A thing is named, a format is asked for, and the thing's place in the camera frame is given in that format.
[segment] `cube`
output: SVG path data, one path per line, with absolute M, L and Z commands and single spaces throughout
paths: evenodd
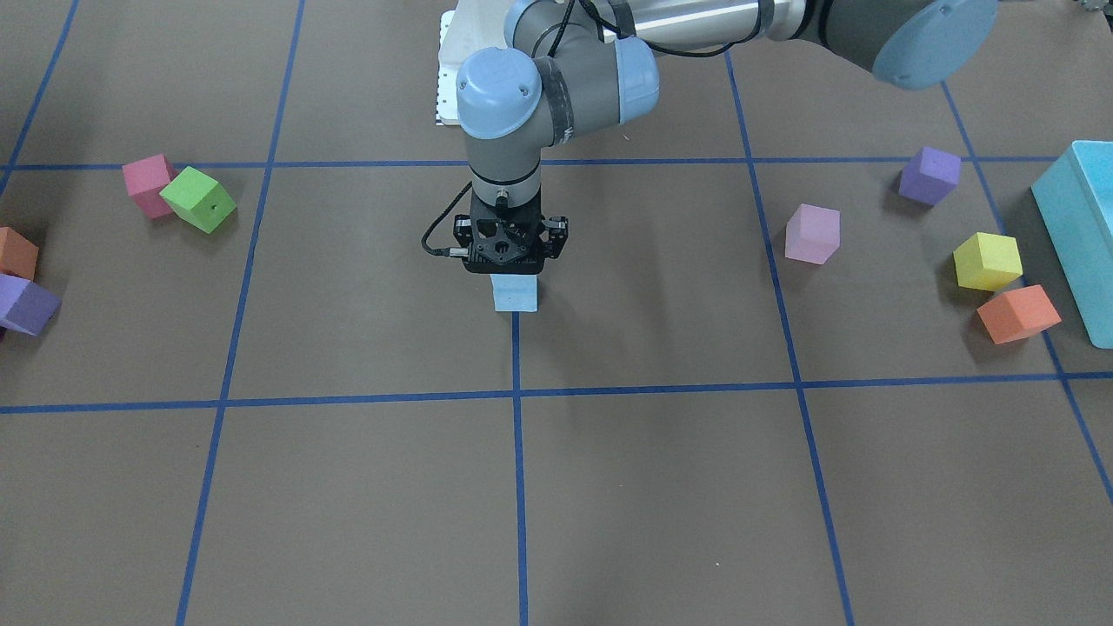
M 785 256 L 823 265 L 839 246 L 839 212 L 801 204 L 788 221 Z
M 38 335 L 60 304 L 57 295 L 27 278 L 0 274 L 0 326 Z
M 155 155 L 124 166 L 124 184 L 128 188 L 128 195 L 151 219 L 174 213 L 158 194 L 177 175 L 178 172 L 166 159 L 166 155 Z
M 536 275 L 491 274 L 495 311 L 538 311 Z
M 236 202 L 211 177 L 187 167 L 160 194 L 178 217 L 211 233 L 236 209 Z
M 958 186 L 963 159 L 925 146 L 900 173 L 899 194 L 935 206 Z
M 955 250 L 958 285 L 972 290 L 997 291 L 1024 274 L 1016 239 L 1004 235 L 975 233 Z
M 0 228 L 0 274 L 35 280 L 39 248 L 10 226 Z
M 1007 291 L 979 306 L 977 314 L 997 344 L 1040 334 L 1062 321 L 1040 285 Z

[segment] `floor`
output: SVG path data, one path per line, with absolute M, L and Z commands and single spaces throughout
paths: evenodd
M 1113 352 L 1028 192 L 1113 139 L 1100 14 L 1004 3 L 920 92 L 664 59 L 651 116 L 546 153 L 570 244 L 496 314 L 417 245 L 466 179 L 452 6 L 0 4 L 0 225 L 63 299 L 0 343 L 0 624 L 1113 623 Z M 965 162 L 932 209 L 923 145 Z M 130 204 L 164 151 L 238 200 L 213 235 Z M 843 212 L 823 267 L 800 203 Z M 1062 324 L 992 344 L 975 231 Z

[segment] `red-orange cube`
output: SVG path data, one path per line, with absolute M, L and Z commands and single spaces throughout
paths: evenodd
M 977 310 L 994 343 L 1040 334 L 1062 322 L 1040 285 L 1005 292 Z
M 0 228 L 0 274 L 35 280 L 39 248 L 9 226 Z

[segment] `blue bin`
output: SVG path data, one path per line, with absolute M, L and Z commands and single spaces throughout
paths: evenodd
M 1074 141 L 1032 194 L 1091 343 L 1113 349 L 1113 141 Z

